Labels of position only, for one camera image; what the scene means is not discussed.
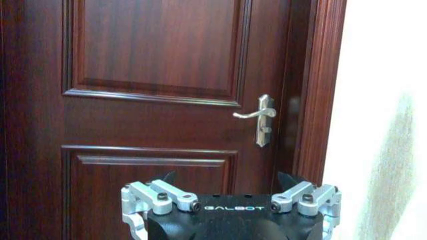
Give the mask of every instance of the silver door handle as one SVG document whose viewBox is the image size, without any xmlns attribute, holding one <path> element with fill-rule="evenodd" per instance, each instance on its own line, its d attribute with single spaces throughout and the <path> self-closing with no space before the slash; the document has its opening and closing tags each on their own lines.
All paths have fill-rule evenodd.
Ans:
<svg viewBox="0 0 427 240">
<path fill-rule="evenodd" d="M 274 109 L 275 100 L 264 94 L 259 97 L 258 111 L 250 114 L 240 114 L 234 112 L 232 116 L 239 119 L 250 119 L 258 117 L 256 124 L 256 144 L 264 147 L 270 143 L 273 132 L 273 118 L 277 116 L 277 110 Z"/>
<path fill-rule="evenodd" d="M 250 114 L 240 114 L 236 112 L 232 114 L 232 116 L 236 117 L 238 119 L 250 119 L 260 115 L 267 115 L 268 117 L 274 118 L 277 116 L 277 110 L 274 108 L 264 108 Z"/>
</svg>

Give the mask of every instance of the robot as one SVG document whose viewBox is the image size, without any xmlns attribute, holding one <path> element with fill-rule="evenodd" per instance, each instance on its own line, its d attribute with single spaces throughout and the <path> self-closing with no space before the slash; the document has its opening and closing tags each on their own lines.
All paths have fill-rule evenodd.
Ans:
<svg viewBox="0 0 427 240">
<path fill-rule="evenodd" d="M 171 172 L 122 188 L 122 218 L 135 240 L 330 240 L 341 223 L 337 186 L 279 173 L 282 193 L 208 195 L 183 191 L 174 179 Z"/>
</svg>

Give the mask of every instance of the wooden door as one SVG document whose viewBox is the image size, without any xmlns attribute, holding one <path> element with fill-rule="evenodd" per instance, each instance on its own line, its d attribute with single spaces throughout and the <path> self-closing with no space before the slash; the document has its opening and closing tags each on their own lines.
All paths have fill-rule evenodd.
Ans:
<svg viewBox="0 0 427 240">
<path fill-rule="evenodd" d="M 263 94 L 286 111 L 290 2 L 6 1 L 11 239 L 127 239 L 120 188 L 172 170 L 192 192 L 271 191 L 279 117 L 262 148 L 232 113 Z"/>
</svg>

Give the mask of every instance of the screw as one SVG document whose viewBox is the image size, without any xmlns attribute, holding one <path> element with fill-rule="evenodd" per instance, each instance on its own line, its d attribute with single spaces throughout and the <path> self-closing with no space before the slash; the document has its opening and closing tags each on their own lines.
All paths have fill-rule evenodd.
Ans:
<svg viewBox="0 0 427 240">
<path fill-rule="evenodd" d="M 302 200 L 303 200 L 305 202 L 307 202 L 307 203 L 314 203 L 314 195 L 311 195 L 311 194 L 305 194 L 305 195 L 302 196 Z"/>
<path fill-rule="evenodd" d="M 168 194 L 167 194 L 166 192 L 160 192 L 160 193 L 158 194 L 158 200 L 159 200 L 159 201 L 166 201 L 166 200 L 168 200 Z"/>
<path fill-rule="evenodd" d="M 194 201 L 194 202 L 191 203 L 190 209 L 191 209 L 195 213 L 199 212 L 199 211 L 200 211 L 200 202 Z"/>
<path fill-rule="evenodd" d="M 281 205 L 275 201 L 271 203 L 271 211 L 278 213 L 281 211 Z"/>
</svg>

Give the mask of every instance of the wall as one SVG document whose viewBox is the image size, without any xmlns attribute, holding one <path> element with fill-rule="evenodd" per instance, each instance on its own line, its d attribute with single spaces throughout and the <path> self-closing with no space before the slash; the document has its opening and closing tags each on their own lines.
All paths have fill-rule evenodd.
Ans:
<svg viewBox="0 0 427 240">
<path fill-rule="evenodd" d="M 323 183 L 335 240 L 426 239 L 427 3 L 349 0 Z"/>
</svg>

